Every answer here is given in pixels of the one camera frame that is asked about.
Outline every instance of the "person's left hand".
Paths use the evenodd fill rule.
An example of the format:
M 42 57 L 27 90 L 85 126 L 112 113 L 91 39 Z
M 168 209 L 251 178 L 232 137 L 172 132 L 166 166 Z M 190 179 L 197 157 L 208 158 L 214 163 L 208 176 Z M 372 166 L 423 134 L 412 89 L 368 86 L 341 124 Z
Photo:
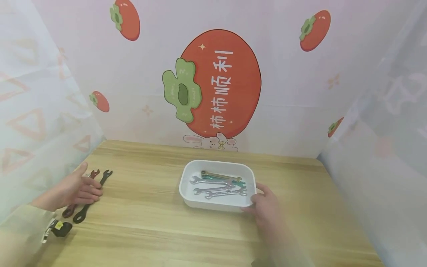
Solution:
M 102 195 L 101 184 L 83 176 L 88 164 L 83 162 L 72 174 L 31 202 L 32 206 L 55 211 L 71 204 L 92 204 Z

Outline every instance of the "hand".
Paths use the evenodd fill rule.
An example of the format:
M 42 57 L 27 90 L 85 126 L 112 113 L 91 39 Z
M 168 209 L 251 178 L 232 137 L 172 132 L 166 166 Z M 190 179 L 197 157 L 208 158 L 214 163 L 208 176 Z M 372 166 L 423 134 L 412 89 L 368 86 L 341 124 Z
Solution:
M 263 193 L 253 195 L 253 205 L 242 210 L 255 216 L 255 222 L 267 245 L 281 245 L 285 242 L 285 223 L 281 218 L 277 197 L 266 185 L 257 183 L 257 188 Z
M 72 174 L 31 202 L 32 206 L 55 211 L 71 204 L 92 204 L 102 195 L 101 184 L 83 176 L 88 164 L 83 162 Z

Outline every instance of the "rabbit ear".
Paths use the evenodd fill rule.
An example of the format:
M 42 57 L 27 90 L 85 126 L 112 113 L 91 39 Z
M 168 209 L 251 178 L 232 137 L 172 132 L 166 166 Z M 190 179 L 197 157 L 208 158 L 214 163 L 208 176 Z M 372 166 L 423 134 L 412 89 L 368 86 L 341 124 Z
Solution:
M 184 135 L 184 141 L 187 143 L 201 143 L 203 138 L 197 135 Z
M 227 144 L 229 144 L 229 145 L 235 145 L 236 144 L 236 139 L 234 139 L 234 138 L 230 138 L 230 139 L 228 139 L 227 140 Z
M 227 138 L 225 137 L 225 135 L 223 135 L 220 132 L 216 134 L 216 138 L 218 138 L 220 141 L 226 141 L 227 140 Z

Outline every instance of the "open-end wrench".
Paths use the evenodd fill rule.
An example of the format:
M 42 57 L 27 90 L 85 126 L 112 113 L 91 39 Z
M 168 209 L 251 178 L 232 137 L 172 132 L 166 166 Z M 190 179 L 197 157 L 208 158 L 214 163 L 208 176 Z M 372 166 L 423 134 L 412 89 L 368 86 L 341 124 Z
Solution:
M 232 180 L 224 179 L 224 180 L 215 181 L 215 180 L 211 180 L 211 179 L 202 179 L 202 178 L 199 178 L 197 176 L 193 176 L 192 178 L 194 179 L 193 181 L 190 181 L 190 184 L 192 184 L 192 185 L 195 185 L 198 183 L 203 183 L 203 184 L 213 184 L 213 185 L 229 185 L 231 187 L 235 187 Z
M 247 196 L 248 194 L 246 194 L 245 191 L 246 191 L 246 188 L 240 188 L 239 190 L 216 192 L 216 193 L 206 192 L 208 195 L 205 196 L 205 198 L 210 200 L 212 197 L 227 196 L 227 195 Z
M 216 178 L 220 178 L 220 179 L 231 179 L 231 180 L 236 180 L 236 181 L 242 180 L 241 177 L 231 177 L 231 176 L 226 176 L 226 175 L 221 175 L 221 174 L 216 174 L 216 173 L 210 173 L 210 172 L 207 172 L 205 170 L 202 170 L 200 172 L 200 174 L 202 175 L 202 177 L 208 175 L 208 176 L 216 177 Z
M 104 183 L 105 183 L 105 181 L 107 180 L 107 178 L 108 177 L 110 177 L 111 176 L 111 174 L 113 174 L 113 171 L 110 171 L 110 170 L 106 170 L 105 172 L 104 172 L 104 176 L 102 177 L 102 179 L 101 179 L 101 181 L 99 182 L 101 185 L 104 185 Z M 82 208 L 82 210 L 81 211 L 79 211 L 75 216 L 74 216 L 74 218 L 73 218 L 73 222 L 75 222 L 75 223 L 81 223 L 82 221 L 84 221 L 85 220 L 85 218 L 86 218 L 86 213 L 87 213 L 87 211 L 88 211 L 88 209 L 89 209 L 89 207 L 91 206 L 92 204 L 86 204 L 83 208 Z
M 90 175 L 88 175 L 88 177 L 90 177 L 90 178 L 95 178 L 98 174 L 100 173 L 100 171 L 99 171 L 99 169 L 97 170 L 97 171 L 95 171 L 95 170 L 93 170 L 92 172 L 91 172 L 91 174 Z M 64 210 L 64 212 L 62 213 L 62 216 L 64 217 L 64 218 L 68 218 L 68 217 L 71 217 L 71 215 L 73 215 L 73 213 L 74 213 L 74 210 L 76 209 L 76 207 L 77 207 L 77 204 L 71 204 L 71 205 L 68 205 L 68 207 Z
M 194 193 L 195 195 L 199 195 L 200 193 L 204 193 L 204 192 L 213 192 L 213 191 L 222 191 L 222 190 L 230 191 L 231 189 L 233 189 L 231 186 L 226 185 L 223 187 L 207 188 L 207 189 L 195 188 L 193 191 L 195 191 Z
M 206 180 L 214 180 L 214 181 L 224 181 L 225 179 L 222 179 L 222 178 L 216 178 L 216 177 L 212 177 L 212 176 L 210 176 L 210 175 L 205 175 L 205 176 L 202 176 L 202 179 L 206 179 Z M 245 182 L 242 182 L 242 181 L 235 181 L 235 180 L 233 180 L 232 181 L 232 183 L 234 184 L 234 185 L 238 185 L 238 186 L 240 186 L 240 187 L 243 187 L 243 188 L 246 188 L 246 183 Z

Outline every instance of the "sheer curtain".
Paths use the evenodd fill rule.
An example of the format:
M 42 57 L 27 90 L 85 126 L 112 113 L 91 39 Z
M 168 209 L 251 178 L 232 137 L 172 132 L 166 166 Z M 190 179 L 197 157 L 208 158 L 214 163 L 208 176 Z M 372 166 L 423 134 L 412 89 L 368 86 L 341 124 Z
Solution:
M 0 0 L 0 222 L 103 140 L 30 0 Z
M 413 10 L 319 156 L 391 267 L 427 264 L 426 6 Z

